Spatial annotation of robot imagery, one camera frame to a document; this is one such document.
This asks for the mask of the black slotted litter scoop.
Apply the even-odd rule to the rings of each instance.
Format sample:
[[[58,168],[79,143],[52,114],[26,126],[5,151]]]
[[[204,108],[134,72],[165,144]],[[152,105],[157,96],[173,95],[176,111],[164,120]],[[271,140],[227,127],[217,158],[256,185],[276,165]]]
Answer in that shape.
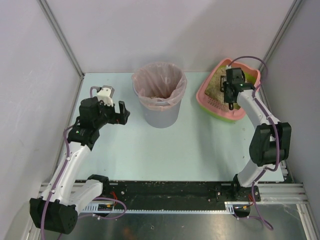
[[[220,91],[223,93],[223,102],[228,104],[228,109],[230,111],[233,111],[235,96],[231,84],[227,81],[226,75],[220,76]]]

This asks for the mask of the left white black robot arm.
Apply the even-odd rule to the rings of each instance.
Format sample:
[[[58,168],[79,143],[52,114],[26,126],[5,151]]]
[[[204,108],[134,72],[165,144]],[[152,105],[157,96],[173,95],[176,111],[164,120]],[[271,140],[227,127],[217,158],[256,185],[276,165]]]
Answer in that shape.
[[[127,123],[130,112],[124,101],[119,101],[118,105],[119,112],[116,112],[113,103],[108,105],[97,97],[86,98],[80,103],[75,123],[63,132],[64,159],[40,197],[29,200],[29,213],[42,239],[45,231],[70,234],[81,211],[94,199],[110,194],[109,178],[97,174],[89,176],[76,192],[72,192],[72,188],[85,158],[100,136],[100,129],[107,124]]]

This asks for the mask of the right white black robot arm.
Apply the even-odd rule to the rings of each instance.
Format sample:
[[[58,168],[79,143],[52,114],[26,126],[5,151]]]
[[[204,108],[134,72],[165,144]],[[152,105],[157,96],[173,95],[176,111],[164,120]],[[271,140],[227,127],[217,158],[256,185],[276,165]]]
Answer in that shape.
[[[281,122],[257,98],[258,89],[246,81],[240,67],[226,67],[226,79],[220,81],[224,102],[229,110],[234,105],[244,109],[254,127],[249,145],[249,161],[244,169],[233,178],[233,193],[246,191],[252,196],[254,187],[266,172],[276,172],[280,162],[289,156],[292,127]]]

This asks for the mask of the beige cat litter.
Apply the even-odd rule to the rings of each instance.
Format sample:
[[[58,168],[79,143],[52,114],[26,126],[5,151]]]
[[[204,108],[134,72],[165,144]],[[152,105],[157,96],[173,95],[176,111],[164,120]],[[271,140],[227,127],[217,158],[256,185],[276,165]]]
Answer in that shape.
[[[220,77],[226,76],[225,65],[220,66],[212,75],[204,94],[209,97],[209,102],[215,108],[228,112],[228,104],[224,103],[224,94],[220,91]]]

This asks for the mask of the pink green litter box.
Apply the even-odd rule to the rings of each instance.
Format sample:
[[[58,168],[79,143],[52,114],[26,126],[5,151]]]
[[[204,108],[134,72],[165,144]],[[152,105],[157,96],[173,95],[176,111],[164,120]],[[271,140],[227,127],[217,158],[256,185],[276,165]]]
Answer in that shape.
[[[258,69],[240,63],[232,62],[230,58],[221,60],[201,84],[196,93],[196,100],[200,107],[213,117],[225,122],[235,122],[245,117],[246,112],[238,104],[234,104],[233,110],[229,110],[224,103],[224,93],[221,92],[221,77],[226,76],[226,67],[241,68],[245,75],[245,81],[257,87],[261,81],[261,72]]]

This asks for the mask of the grey trash bucket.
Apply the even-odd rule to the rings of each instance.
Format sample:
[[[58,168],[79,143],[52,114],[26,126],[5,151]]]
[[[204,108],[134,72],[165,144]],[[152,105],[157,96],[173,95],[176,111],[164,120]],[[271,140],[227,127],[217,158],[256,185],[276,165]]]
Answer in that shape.
[[[164,129],[172,126],[178,119],[182,99],[170,105],[167,99],[157,100],[157,108],[150,109],[139,101],[146,122],[154,128]]]

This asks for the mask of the pink plastic bin liner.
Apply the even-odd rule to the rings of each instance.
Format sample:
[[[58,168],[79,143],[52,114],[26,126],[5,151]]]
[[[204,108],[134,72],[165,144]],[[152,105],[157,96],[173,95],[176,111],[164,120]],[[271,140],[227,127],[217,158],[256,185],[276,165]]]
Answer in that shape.
[[[188,83],[185,73],[175,64],[168,62],[147,64],[138,69],[131,79],[139,101],[154,110],[158,108],[157,100],[164,99],[150,97],[167,96],[167,102],[175,105],[182,100]]]

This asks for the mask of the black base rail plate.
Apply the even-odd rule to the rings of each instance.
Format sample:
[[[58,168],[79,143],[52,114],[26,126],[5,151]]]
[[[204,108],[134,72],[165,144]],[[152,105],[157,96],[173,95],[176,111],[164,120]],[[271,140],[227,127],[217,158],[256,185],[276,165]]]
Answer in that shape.
[[[232,211],[231,202],[248,209],[253,199],[242,191],[234,195],[233,181],[111,181],[102,195],[94,198],[98,213],[205,213]]]

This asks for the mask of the aluminium frame rail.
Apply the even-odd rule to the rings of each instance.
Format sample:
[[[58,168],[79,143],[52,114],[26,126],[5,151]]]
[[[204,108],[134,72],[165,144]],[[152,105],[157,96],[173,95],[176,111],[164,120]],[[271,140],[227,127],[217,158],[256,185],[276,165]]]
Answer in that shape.
[[[56,186],[47,201],[45,193],[30,200],[31,214],[46,217],[73,216],[85,211],[94,201],[102,206],[94,211],[110,209],[131,212],[207,212],[224,211],[225,203],[297,204],[307,201],[301,184],[267,183],[242,187],[234,181],[109,181],[92,175],[85,183],[70,189]]]

